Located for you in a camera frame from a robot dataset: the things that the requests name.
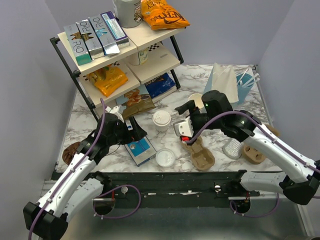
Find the stack of paper cups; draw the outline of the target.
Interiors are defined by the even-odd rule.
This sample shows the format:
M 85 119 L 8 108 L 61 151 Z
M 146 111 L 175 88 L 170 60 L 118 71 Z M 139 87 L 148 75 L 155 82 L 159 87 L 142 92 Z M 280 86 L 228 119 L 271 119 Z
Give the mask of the stack of paper cups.
M 200 93 L 194 93 L 189 96 L 188 100 L 189 101 L 193 100 L 195 103 L 195 106 L 198 107 L 199 109 L 202 109 L 204 107 L 202 96 L 203 95 Z

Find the single white lid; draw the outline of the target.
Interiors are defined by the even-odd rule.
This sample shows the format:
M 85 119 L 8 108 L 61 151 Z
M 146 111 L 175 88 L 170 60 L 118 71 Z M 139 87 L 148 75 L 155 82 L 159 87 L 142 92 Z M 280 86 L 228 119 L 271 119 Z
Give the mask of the single white lid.
M 171 122 L 171 115 L 164 110 L 158 110 L 153 114 L 153 123 L 157 126 L 167 126 Z

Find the stack of white lids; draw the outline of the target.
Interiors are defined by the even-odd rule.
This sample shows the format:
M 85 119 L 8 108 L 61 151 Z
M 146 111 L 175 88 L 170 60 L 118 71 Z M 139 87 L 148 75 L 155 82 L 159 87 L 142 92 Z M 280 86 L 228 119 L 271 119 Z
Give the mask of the stack of white lids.
M 176 157 L 172 150 L 163 148 L 156 153 L 155 160 L 159 166 L 169 168 L 175 163 Z

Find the light blue paper bag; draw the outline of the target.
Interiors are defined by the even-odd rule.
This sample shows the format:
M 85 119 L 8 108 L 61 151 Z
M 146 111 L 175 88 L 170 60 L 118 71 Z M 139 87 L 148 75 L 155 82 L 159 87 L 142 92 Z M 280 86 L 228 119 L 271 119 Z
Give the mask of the light blue paper bag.
M 238 87 L 236 76 L 239 74 L 254 75 L 250 66 L 222 65 L 214 63 L 203 93 L 217 90 L 227 96 L 231 104 L 238 104 Z

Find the single brown cup carrier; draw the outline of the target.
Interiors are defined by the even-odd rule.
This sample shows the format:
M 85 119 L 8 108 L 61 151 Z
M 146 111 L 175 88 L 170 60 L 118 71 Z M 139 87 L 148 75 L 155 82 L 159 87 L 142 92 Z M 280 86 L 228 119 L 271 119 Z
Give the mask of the single brown cup carrier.
M 182 147 L 190 153 L 190 159 L 199 171 L 207 171 L 215 164 L 215 157 L 211 151 L 203 146 L 203 140 L 199 136 L 192 145 L 180 142 Z

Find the single paper cup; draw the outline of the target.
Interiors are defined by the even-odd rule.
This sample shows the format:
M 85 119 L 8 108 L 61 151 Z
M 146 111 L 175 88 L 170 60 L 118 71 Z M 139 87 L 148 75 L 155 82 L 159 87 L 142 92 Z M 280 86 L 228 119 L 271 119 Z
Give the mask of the single paper cup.
M 165 132 L 169 129 L 170 124 L 159 124 L 159 123 L 155 123 L 155 128 L 158 132 Z

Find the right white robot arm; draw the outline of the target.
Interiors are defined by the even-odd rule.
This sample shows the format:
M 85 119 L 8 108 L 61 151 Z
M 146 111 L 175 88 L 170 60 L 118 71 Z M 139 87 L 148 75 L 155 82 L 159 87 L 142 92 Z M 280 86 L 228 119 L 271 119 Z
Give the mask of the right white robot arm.
M 280 173 L 244 171 L 230 183 L 230 191 L 241 196 L 245 192 L 265 191 L 283 194 L 299 205 L 307 205 L 320 186 L 320 162 L 310 159 L 269 130 L 246 110 L 233 110 L 227 96 L 210 90 L 202 97 L 205 112 L 194 100 L 175 108 L 179 115 L 189 112 L 174 123 L 175 134 L 191 146 L 204 130 L 221 130 L 224 135 L 257 150 L 281 168 Z

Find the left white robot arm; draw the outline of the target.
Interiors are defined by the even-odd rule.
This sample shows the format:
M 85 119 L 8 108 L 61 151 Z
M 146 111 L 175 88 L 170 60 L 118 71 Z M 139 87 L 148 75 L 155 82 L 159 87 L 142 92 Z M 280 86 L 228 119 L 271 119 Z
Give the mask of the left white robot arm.
M 130 144 L 147 136 L 134 117 L 130 117 L 129 121 L 131 128 L 119 113 L 102 115 L 96 129 L 80 142 L 71 163 L 53 187 L 37 203 L 28 202 L 23 208 L 28 239 L 32 239 L 33 235 L 44 240 L 61 239 L 68 228 L 72 210 L 96 195 L 104 198 L 110 194 L 111 185 L 94 178 L 93 190 L 83 197 L 76 196 L 76 202 L 71 207 L 67 206 L 81 182 L 109 153 L 111 146 Z

